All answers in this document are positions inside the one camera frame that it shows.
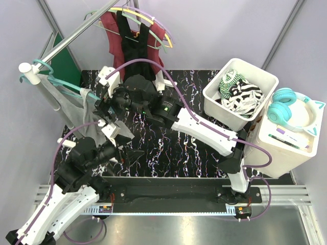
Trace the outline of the grey tank top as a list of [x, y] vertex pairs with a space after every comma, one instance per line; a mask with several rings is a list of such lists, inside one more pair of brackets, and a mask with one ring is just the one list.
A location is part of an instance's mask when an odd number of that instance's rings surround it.
[[[89, 96], [91, 94], [90, 89], [82, 88], [82, 91], [78, 94], [64, 86], [54, 86], [48, 80], [50, 76], [38, 74], [38, 77], [40, 78], [41, 84], [59, 103], [62, 111], [73, 123], [72, 128], [102, 119], [94, 114], [96, 100]], [[121, 128], [119, 134], [131, 139], [135, 137], [122, 121], [116, 120], [115, 123]], [[78, 132], [82, 136], [93, 138], [97, 145], [103, 144], [107, 140], [101, 128], [96, 125], [83, 127]]]

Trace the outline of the teal plastic hanger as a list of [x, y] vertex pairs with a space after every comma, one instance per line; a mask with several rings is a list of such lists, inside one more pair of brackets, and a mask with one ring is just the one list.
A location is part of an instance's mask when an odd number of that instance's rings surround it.
[[[78, 92], [81, 92], [82, 91], [82, 88], [81, 87], [78, 87], [77, 85], [71, 84], [69, 82], [66, 82], [66, 81], [63, 81], [63, 80], [60, 80], [60, 79], [56, 79], [53, 76], [54, 70], [47, 63], [45, 63], [45, 62], [43, 62], [43, 61], [41, 61], [39, 59], [34, 59], [33, 60], [33, 64], [35, 64], [35, 63], [40, 63], [40, 64], [46, 66], [49, 69], [48, 80], [52, 83], [52, 85], [54, 85], [54, 86], [65, 86], [65, 87], [68, 87], [69, 89], [72, 89], [72, 91], [74, 91], [74, 92], [77, 92], [77, 91]], [[26, 78], [25, 75], [21, 74], [20, 77], [19, 77], [19, 81], [22, 83], [24, 80], [27, 83], [32, 84], [31, 82], [28, 81], [28, 79]], [[75, 97], [80, 97], [81, 98], [81, 95], [73, 95], [72, 92], [64, 92], [64, 93], [67, 94], [67, 95], [71, 95], [71, 96], [75, 96]], [[100, 98], [97, 97], [92, 92], [89, 92], [87, 94], [87, 96], [93, 98], [94, 100], [100, 100]]]

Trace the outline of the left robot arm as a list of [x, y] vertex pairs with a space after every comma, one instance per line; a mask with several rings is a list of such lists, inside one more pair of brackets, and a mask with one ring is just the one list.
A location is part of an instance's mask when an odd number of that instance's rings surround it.
[[91, 137], [77, 141], [67, 160], [54, 174], [43, 201], [26, 224], [6, 235], [9, 244], [55, 244], [70, 224], [87, 207], [110, 199], [110, 184], [93, 169], [115, 158], [130, 165], [144, 155], [124, 145], [115, 146], [110, 140], [96, 145]]

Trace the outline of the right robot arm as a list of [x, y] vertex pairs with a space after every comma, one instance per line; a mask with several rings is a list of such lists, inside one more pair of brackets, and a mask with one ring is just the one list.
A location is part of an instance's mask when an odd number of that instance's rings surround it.
[[243, 148], [241, 135], [226, 130], [197, 115], [184, 103], [170, 96], [161, 95], [152, 82], [141, 75], [135, 75], [121, 82], [116, 72], [110, 78], [98, 77], [106, 92], [96, 103], [101, 116], [110, 116], [125, 111], [144, 115], [156, 126], [188, 134], [217, 151], [222, 159], [218, 167], [227, 173], [231, 182], [232, 196], [237, 202], [250, 197], [249, 181], [243, 170]]

